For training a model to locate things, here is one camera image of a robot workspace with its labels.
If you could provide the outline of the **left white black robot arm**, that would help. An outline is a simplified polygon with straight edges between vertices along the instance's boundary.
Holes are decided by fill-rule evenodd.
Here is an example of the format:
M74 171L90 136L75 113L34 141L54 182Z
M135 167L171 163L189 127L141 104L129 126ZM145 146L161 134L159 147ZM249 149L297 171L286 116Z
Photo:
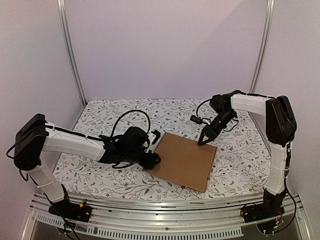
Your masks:
M70 202L66 188L41 161L42 152L58 152L81 156L123 169L134 164L152 170L161 157L151 150L160 139L158 130L147 131L130 126L123 134L93 137L58 127L46 121L45 115L34 115L15 135L15 143L6 156L19 171L27 174L46 195L53 209L63 217L70 217L83 204Z

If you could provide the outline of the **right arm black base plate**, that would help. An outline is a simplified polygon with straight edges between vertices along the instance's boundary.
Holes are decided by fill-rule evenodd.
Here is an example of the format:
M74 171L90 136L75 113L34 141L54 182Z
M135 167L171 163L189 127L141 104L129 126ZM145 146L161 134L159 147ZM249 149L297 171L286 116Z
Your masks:
M282 205L275 209L263 208L263 204L247 203L240 210L240 216L244 219L245 223L256 222L283 215L285 209Z

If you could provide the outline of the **brown cardboard box sheet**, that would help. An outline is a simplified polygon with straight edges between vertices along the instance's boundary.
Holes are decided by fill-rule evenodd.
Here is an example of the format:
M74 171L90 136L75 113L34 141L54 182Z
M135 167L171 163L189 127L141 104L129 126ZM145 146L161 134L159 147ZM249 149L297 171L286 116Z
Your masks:
M195 140L166 132L155 149L161 161L147 172L204 193L217 150L215 146L199 146Z

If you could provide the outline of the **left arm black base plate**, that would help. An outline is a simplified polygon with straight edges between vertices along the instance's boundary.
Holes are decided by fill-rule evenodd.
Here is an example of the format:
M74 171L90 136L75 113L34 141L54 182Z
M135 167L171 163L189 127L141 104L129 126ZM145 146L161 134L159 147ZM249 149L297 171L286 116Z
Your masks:
M92 215L92 210L93 208L86 204L80 206L79 203L62 200L51 203L48 212L61 218L88 223Z

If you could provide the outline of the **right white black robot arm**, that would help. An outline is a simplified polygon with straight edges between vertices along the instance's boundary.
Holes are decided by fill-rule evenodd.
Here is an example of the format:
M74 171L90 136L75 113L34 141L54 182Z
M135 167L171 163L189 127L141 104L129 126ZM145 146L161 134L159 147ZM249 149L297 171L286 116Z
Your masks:
M271 164L263 203L259 206L258 213L262 218L269 218L278 210L287 194L286 177L290 170L292 142L297 130L297 122L288 97L272 97L235 90L213 95L209 99L209 105L217 114L213 120L205 121L197 115L190 118L199 125L205 125L197 142L199 146L214 141L227 124L237 117L237 111L264 117Z

